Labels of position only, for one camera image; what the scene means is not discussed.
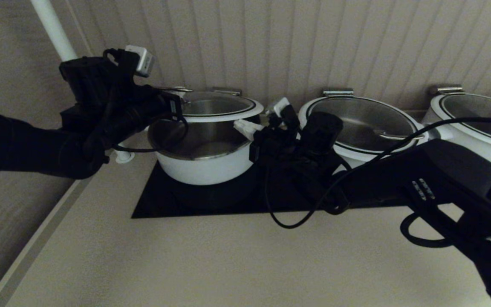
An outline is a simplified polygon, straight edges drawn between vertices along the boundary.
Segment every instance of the paneled wall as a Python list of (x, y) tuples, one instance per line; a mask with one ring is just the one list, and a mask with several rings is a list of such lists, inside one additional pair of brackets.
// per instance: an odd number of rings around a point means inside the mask
[(60, 0), (78, 53), (127, 43), (156, 56), (154, 85), (238, 87), (295, 105), (323, 87), (403, 109), (460, 83), (491, 96), (491, 0)]
[[(0, 113), (58, 128), (74, 104), (60, 59), (28, 0), (0, 1)], [(70, 179), (0, 172), (0, 279), (66, 192)]]

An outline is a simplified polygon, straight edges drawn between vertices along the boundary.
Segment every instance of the induction cooktop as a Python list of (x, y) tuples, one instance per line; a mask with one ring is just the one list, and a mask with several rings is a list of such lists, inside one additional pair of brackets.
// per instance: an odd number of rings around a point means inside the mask
[[(265, 171), (253, 165), (230, 181), (196, 186), (169, 177), (159, 163), (145, 185), (132, 218), (249, 214), (268, 212), (264, 194)], [(269, 201), (275, 212), (309, 211), (312, 207), (284, 176), (269, 180)]]

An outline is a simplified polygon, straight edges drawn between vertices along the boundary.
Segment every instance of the stainless steel lid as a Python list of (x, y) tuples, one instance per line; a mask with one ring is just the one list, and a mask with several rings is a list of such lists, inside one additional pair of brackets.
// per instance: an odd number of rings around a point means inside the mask
[(255, 107), (255, 103), (249, 99), (213, 92), (186, 93), (183, 99), (183, 115), (187, 117), (231, 115)]
[[(439, 102), (450, 117), (491, 117), (491, 98), (473, 94), (448, 95)], [(471, 123), (465, 126), (491, 137), (491, 124)]]
[(334, 114), (344, 122), (337, 145), (367, 154), (384, 151), (399, 142), (398, 136), (408, 136), (416, 131), (414, 123), (402, 111), (371, 99), (322, 99), (308, 108), (306, 116), (318, 111)]

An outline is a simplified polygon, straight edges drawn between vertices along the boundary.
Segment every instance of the countertop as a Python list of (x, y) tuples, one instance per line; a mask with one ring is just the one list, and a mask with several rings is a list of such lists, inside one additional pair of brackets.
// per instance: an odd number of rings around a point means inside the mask
[[(491, 306), (457, 249), (401, 235), (408, 208), (317, 212), (294, 230), (268, 214), (132, 220), (155, 163), (113, 157), (76, 182), (0, 283), (0, 305)], [(438, 237), (421, 221), (411, 232)]]

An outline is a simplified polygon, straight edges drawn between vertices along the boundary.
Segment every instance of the cable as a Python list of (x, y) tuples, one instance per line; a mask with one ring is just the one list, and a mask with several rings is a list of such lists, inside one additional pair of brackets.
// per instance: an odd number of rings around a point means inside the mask
[(181, 141), (183, 141), (185, 139), (185, 137), (187, 136), (187, 134), (189, 133), (189, 123), (187, 123), (187, 120), (185, 119), (185, 117), (181, 116), (179, 118), (179, 121), (183, 122), (183, 124), (185, 125), (185, 131), (183, 132), (183, 135), (178, 140), (176, 140), (173, 144), (171, 144), (169, 146), (164, 146), (161, 148), (126, 148), (126, 147), (122, 147), (119, 145), (113, 145), (113, 149), (118, 150), (118, 151), (128, 151), (128, 152), (155, 152), (155, 151), (160, 151), (160, 150), (168, 150), (168, 149), (176, 146), (177, 144), (179, 144)]
[(341, 164), (344, 166), (344, 168), (346, 169), (346, 171), (351, 171), (351, 165), (349, 165), (349, 163), (347, 163), (346, 160), (344, 160), (344, 159), (341, 158)]
[(414, 221), (419, 218), (419, 215), (414, 212), (411, 215), (407, 216), (403, 222), (401, 222), (401, 226), (399, 229), (401, 230), (401, 233), (403, 236), (410, 241), (411, 243), (422, 246), (422, 247), (429, 247), (432, 249), (440, 249), (442, 247), (449, 247), (452, 246), (452, 242), (450, 242), (449, 239), (438, 239), (438, 240), (429, 240), (429, 239), (422, 239), (421, 237), (415, 237), (410, 234), (410, 226)]
[[(300, 225), (304, 224), (306, 221), (308, 221), (308, 219), (312, 216), (312, 214), (314, 214), (314, 212), (316, 212), (316, 210), (319, 209), (319, 207), (321, 206), (321, 204), (323, 203), (323, 201), (325, 200), (325, 198), (327, 197), (327, 195), (329, 195), (329, 193), (331, 192), (331, 190), (333, 190), (335, 188), (335, 186), (337, 186), (337, 184), (339, 184), (339, 182), (341, 182), (344, 178), (348, 177), (353, 172), (357, 171), (358, 169), (362, 169), (364, 167), (368, 167), (369, 165), (371, 165), (371, 164), (375, 163), (376, 161), (382, 159), (384, 156), (389, 155), (392, 151), (394, 151), (394, 150), (402, 147), (403, 145), (407, 144), (413, 138), (415, 138), (416, 136), (419, 136), (420, 134), (424, 134), (425, 132), (427, 132), (429, 130), (432, 130), (432, 129), (438, 127), (438, 126), (442, 126), (442, 125), (446, 125), (446, 124), (463, 123), (463, 122), (487, 122), (487, 123), (491, 123), (491, 118), (489, 118), (489, 117), (461, 117), (461, 118), (457, 118), (457, 119), (442, 120), (442, 121), (435, 122), (434, 124), (430, 124), (428, 126), (425, 126), (424, 128), (422, 128), (422, 129), (414, 132), (413, 134), (411, 134), (411, 135), (407, 136), (406, 138), (404, 138), (403, 140), (399, 141), (394, 146), (391, 146), (387, 150), (384, 150), (384, 152), (378, 154), (377, 156), (375, 156), (372, 160), (368, 161), (367, 163), (365, 163), (363, 165), (360, 165), (360, 166), (356, 167), (355, 169), (352, 169), (351, 171), (349, 171), (347, 173), (344, 173), (341, 177), (337, 178), (331, 184), (331, 186), (329, 186), (329, 188), (327, 188), (327, 190), (325, 190), (325, 193), (316, 202), (315, 206), (313, 206), (310, 209), (310, 211), (308, 212), (308, 214), (306, 214), (306, 216), (304, 216), (300, 221), (298, 221), (297, 223), (292, 224), (292, 225), (285, 225), (284, 223), (281, 223), (278, 220), (278, 218), (275, 217), (274, 212), (271, 210), (271, 206), (269, 204), (269, 197), (268, 197), (269, 169), (267, 169), (267, 171), (266, 171), (266, 178), (265, 178), (265, 202), (266, 202), (267, 207), (269, 209), (269, 213), (270, 213), (272, 219), (279, 226), (281, 226), (281, 227), (283, 227), (285, 229), (295, 229), (295, 228), (299, 227)], [(333, 214), (335, 214), (335, 215), (336, 214), (341, 214), (344, 211), (346, 211), (348, 208), (349, 208), (349, 205), (348, 206), (337, 206), (335, 208), (335, 211), (333, 212)]]

